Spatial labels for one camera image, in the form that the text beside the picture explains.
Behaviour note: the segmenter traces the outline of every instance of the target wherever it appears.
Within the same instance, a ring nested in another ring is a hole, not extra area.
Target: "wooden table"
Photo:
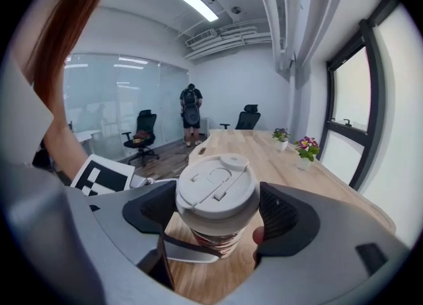
[[[343,183],[318,161],[312,163],[308,171],[298,169],[298,154],[294,146],[290,144],[284,152],[277,152],[270,132],[211,130],[210,137],[190,154],[189,163],[207,155],[221,153],[238,153],[247,157],[258,181],[287,185],[349,202],[367,211],[395,233],[395,225],[386,213]],[[175,292],[202,304],[215,304],[230,294],[254,271],[252,254],[256,244],[252,240],[252,232],[261,225],[263,221],[257,212],[233,254],[216,263],[169,261]],[[177,213],[169,222],[166,233],[196,243],[189,227]]]

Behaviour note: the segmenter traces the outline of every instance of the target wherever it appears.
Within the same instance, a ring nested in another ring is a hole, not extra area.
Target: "white plastic lid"
[[[246,157],[233,153],[205,157],[181,173],[176,206],[193,230],[230,234],[244,228],[256,212],[257,185]]]

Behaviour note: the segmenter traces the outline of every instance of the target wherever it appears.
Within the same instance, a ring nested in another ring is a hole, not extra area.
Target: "finger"
[[[263,242],[263,238],[264,238],[264,226],[260,226],[257,229],[255,229],[254,232],[252,233],[252,240],[254,240],[254,243],[259,245]]]

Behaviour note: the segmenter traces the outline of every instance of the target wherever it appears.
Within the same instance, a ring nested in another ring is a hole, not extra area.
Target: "black shirt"
[[[183,90],[181,93],[180,93],[180,97],[179,97],[179,99],[180,100],[182,100],[183,99],[183,95],[184,95],[184,91],[185,90]],[[202,94],[201,94],[201,92],[200,92],[200,90],[199,89],[194,89],[193,90],[193,92],[194,92],[194,94],[195,94],[195,96],[197,97],[197,99],[203,99],[203,96],[202,96]]]

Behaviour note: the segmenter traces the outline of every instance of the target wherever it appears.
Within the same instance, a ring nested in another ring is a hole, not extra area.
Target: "shorts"
[[[197,123],[195,123],[194,125],[189,124],[183,113],[181,113],[182,119],[184,120],[184,128],[200,128],[200,119],[198,119]]]

